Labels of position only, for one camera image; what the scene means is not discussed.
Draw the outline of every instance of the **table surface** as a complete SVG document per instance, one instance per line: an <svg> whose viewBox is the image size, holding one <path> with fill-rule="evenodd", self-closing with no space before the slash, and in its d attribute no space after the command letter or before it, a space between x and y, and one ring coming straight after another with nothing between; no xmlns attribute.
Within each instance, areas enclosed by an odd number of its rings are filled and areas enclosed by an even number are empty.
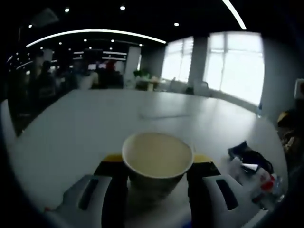
<svg viewBox="0 0 304 228"><path fill-rule="evenodd" d="M170 118L143 118L147 110L174 110ZM55 208L63 193L101 160L121 151L133 133L161 132L211 157L228 171L227 148L247 140L284 179L284 151L274 126L265 118L226 101L192 95L133 90L74 90L39 115L9 151L22 188L39 208Z"/></svg>

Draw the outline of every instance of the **bright window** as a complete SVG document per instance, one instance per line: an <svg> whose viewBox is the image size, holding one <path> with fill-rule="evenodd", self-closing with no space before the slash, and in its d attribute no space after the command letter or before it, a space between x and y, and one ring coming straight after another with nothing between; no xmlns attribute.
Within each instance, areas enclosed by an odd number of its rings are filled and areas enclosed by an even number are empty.
<svg viewBox="0 0 304 228"><path fill-rule="evenodd" d="M193 37L168 43L161 77L167 80L188 82L193 50Z"/></svg>
<svg viewBox="0 0 304 228"><path fill-rule="evenodd" d="M259 105L264 83L264 56L260 34L211 34L204 81L209 88Z"/></svg>

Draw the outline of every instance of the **curved ceiling light strip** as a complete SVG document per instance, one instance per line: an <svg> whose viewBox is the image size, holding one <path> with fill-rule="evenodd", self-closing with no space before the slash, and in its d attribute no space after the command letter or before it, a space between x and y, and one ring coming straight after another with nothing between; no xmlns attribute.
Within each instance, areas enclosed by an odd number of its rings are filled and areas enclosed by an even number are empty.
<svg viewBox="0 0 304 228"><path fill-rule="evenodd" d="M231 4L231 2L229 0L222 0L222 1L223 1L223 3L225 3L225 5L227 6L227 8L233 14L234 18L237 20L237 22L240 25L241 29L246 30L247 28L246 28L246 26L245 26L242 18L240 17L240 15L238 14L238 12L234 8L234 6Z"/></svg>
<svg viewBox="0 0 304 228"><path fill-rule="evenodd" d="M125 34L125 35L130 35L130 36L135 36L135 37L142 37L145 39L150 39L150 40L154 40L156 42L160 42L165 44L166 41L161 40L161 39L157 39L157 38L153 38L153 37L149 37L149 36L145 36L145 35L141 35L141 34L137 34L137 33L133 33L133 32L125 32L125 31L118 31L118 30L110 30L110 29L82 29L82 30L73 30L73 31L68 31L68 32L60 32L60 33L56 33L47 37L43 37L41 39L38 39L30 44L27 45L27 48L37 44L43 40L46 39L51 39L54 37L59 37L59 36L63 36L63 35L68 35L68 34L74 34L74 33L84 33L84 32L108 32L108 33L118 33L118 34Z"/></svg>

